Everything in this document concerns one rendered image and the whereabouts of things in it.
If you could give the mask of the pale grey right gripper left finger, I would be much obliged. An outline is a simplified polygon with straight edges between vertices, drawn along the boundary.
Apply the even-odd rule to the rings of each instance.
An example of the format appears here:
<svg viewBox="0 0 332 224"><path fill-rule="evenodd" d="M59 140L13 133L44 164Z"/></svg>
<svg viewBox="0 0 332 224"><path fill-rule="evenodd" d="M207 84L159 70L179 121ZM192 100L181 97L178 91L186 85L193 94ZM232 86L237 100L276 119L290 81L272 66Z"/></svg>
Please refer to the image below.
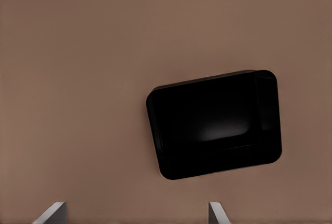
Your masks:
<svg viewBox="0 0 332 224"><path fill-rule="evenodd" d="M32 224L67 224L67 203L53 203Z"/></svg>

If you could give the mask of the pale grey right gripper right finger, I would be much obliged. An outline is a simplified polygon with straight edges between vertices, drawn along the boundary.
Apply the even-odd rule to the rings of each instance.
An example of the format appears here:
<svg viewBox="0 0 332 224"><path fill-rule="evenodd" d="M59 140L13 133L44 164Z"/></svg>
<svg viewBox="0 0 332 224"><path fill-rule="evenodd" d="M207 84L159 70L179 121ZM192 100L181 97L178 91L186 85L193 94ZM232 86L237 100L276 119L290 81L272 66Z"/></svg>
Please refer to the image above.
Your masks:
<svg viewBox="0 0 332 224"><path fill-rule="evenodd" d="M231 224L219 202L209 202L209 224Z"/></svg>

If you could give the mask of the black storage box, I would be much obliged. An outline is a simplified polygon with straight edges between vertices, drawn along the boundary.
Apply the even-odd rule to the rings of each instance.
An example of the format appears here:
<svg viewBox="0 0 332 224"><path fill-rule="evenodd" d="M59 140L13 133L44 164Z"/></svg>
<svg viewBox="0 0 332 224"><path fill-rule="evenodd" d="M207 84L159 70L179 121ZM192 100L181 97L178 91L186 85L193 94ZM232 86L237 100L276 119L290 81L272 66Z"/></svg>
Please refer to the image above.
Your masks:
<svg viewBox="0 0 332 224"><path fill-rule="evenodd" d="M159 86L146 107L166 179L269 164L282 154L278 81L271 71Z"/></svg>

